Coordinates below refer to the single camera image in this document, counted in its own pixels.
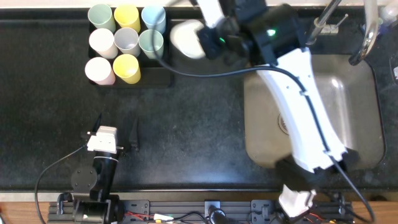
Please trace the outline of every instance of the wooden floor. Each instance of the wooden floor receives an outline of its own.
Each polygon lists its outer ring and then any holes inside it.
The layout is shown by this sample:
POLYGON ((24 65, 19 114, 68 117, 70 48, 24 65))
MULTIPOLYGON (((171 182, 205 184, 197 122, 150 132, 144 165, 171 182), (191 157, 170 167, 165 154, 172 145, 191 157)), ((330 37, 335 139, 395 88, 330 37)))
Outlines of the wooden floor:
MULTIPOLYGON (((377 224, 398 223, 398 202, 370 202, 377 217, 377 224)), ((368 216, 368 211, 361 202, 353 203, 354 211, 363 217, 368 216)), ((36 214, 34 202, 0 202, 1 216, 5 224, 41 224, 36 214)), ((40 202, 43 217, 47 218, 49 211, 48 202, 40 202)))

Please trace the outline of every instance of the sink basin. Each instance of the sink basin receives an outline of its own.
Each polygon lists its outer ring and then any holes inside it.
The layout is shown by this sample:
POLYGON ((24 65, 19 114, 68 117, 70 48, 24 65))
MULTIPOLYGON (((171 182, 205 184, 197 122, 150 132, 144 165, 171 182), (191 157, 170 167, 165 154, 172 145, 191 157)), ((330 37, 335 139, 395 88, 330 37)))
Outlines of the sink basin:
MULTIPOLYGON (((340 141, 359 152, 355 169, 376 166, 384 156, 384 138, 372 68, 348 63, 349 55, 312 55, 323 104, 340 141)), ((274 167, 292 152, 289 130, 266 84, 256 73, 244 77, 246 150, 257 164, 274 167)))

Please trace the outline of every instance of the white wall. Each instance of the white wall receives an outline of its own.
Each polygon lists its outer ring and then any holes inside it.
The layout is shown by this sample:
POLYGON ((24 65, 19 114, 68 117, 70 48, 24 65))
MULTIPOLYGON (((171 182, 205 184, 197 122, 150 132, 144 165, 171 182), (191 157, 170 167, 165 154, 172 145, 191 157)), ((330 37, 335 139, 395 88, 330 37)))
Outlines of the white wall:
MULTIPOLYGON (((18 7, 90 7, 94 4, 105 3, 118 6, 123 3, 147 6, 151 4, 167 5, 172 0, 0 0, 0 8, 18 7)), ((330 0, 266 0, 268 5, 288 3, 293 6, 325 6, 330 0)), ((379 5, 385 5, 392 0, 377 0, 379 5)), ((343 0, 342 6, 363 5, 363 0, 343 0)), ((191 6, 189 1, 183 0, 178 6, 191 6)))

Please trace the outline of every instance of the sink drain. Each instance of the sink drain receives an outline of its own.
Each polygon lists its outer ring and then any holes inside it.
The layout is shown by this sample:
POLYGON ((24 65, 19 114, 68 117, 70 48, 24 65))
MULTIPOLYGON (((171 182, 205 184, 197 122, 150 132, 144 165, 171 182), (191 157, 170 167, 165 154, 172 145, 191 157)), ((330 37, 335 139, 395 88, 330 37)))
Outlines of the sink drain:
POLYGON ((287 131, 286 128, 286 124, 284 119, 282 118, 282 116, 279 114, 278 116, 278 124, 279 124, 279 128, 285 133, 285 134, 289 134, 289 132, 287 131))

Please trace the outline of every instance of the pink cup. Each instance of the pink cup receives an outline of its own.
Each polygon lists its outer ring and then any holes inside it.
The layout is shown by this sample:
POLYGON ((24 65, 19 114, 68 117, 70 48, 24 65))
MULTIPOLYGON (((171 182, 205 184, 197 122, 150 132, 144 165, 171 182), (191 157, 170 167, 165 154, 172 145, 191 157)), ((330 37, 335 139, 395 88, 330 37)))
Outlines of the pink cup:
POLYGON ((95 57, 89 60, 85 68, 86 76, 99 85, 113 85, 116 78, 108 60, 95 57))

